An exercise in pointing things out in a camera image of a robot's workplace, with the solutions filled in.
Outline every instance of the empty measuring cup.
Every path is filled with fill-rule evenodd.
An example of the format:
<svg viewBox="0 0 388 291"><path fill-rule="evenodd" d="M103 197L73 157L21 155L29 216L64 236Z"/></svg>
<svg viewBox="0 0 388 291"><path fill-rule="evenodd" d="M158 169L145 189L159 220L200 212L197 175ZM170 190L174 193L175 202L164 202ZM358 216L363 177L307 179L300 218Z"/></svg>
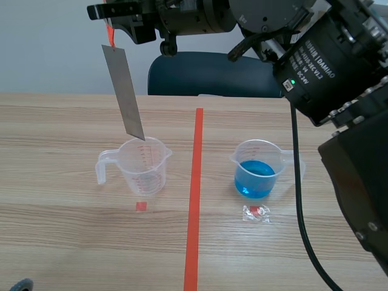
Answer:
<svg viewBox="0 0 388 291"><path fill-rule="evenodd" d="M271 142L253 139L240 144L230 160L237 164L237 190L248 198L263 198L271 192L286 167L293 165L293 151L281 150ZM306 165L303 161L300 164L303 177Z"/></svg>
<svg viewBox="0 0 388 291"><path fill-rule="evenodd" d="M118 150L100 153L96 164L98 184L105 183L106 164L116 164L136 194L156 194L166 183L166 160L171 155L172 151L156 138L132 139Z"/></svg>

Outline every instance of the metal plate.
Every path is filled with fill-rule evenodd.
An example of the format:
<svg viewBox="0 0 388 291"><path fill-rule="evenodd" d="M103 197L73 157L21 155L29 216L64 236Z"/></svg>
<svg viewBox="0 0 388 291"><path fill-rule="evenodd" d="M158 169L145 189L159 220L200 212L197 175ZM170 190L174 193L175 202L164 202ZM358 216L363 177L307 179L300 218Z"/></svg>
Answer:
<svg viewBox="0 0 388 291"><path fill-rule="evenodd" d="M138 103L136 102L125 51L122 48L113 48L107 45L102 45L102 50L107 61L125 130L129 135L144 141Z"/></svg>

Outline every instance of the blue liquid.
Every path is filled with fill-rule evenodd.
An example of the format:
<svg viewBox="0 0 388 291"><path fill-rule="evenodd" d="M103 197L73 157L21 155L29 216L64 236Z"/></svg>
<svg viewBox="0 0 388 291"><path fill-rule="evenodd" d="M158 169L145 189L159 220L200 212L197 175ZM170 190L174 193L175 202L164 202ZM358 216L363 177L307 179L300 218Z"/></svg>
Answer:
<svg viewBox="0 0 388 291"><path fill-rule="evenodd" d="M273 171L271 166L261 161L245 161L240 165L248 172L256 175L272 176L275 174L275 171ZM236 188L241 194L248 198L258 199L267 196L271 192L275 182L276 177L256 177L243 171L240 167L236 170Z"/></svg>

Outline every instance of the black chair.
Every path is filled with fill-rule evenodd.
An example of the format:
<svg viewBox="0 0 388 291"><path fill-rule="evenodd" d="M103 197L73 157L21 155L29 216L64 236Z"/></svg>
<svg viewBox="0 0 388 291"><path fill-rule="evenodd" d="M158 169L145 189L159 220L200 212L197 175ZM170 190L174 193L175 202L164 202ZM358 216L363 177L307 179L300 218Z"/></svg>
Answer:
<svg viewBox="0 0 388 291"><path fill-rule="evenodd" d="M151 65L149 95L280 98L272 65L242 57L230 62L222 53L181 52L160 56Z"/></svg>

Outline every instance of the red tape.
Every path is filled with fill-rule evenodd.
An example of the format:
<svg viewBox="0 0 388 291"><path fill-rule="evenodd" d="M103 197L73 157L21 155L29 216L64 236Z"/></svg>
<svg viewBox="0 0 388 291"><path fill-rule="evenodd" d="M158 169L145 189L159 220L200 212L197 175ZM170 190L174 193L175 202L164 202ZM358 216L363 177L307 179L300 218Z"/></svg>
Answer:
<svg viewBox="0 0 388 291"><path fill-rule="evenodd" d="M204 109L197 108L195 115L192 180L190 186L189 222L187 224L184 291L197 291L198 289L199 207L201 196L203 123Z"/></svg>

